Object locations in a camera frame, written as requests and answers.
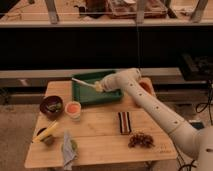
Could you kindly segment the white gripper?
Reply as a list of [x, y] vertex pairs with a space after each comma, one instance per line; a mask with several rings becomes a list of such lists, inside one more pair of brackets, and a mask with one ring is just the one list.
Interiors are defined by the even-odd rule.
[[101, 83], [99, 81], [95, 81], [94, 85], [97, 92], [103, 92], [103, 89], [105, 92], [111, 92], [119, 89], [119, 84], [115, 74], [105, 76], [101, 80]]

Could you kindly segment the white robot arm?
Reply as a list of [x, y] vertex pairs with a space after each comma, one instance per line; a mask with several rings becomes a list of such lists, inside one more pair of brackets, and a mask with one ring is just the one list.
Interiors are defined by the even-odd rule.
[[130, 68], [109, 74], [95, 86], [102, 91], [125, 91], [168, 134], [179, 149], [197, 161], [196, 171], [213, 171], [213, 126], [195, 129], [187, 120], [167, 107], [139, 84], [141, 72]]

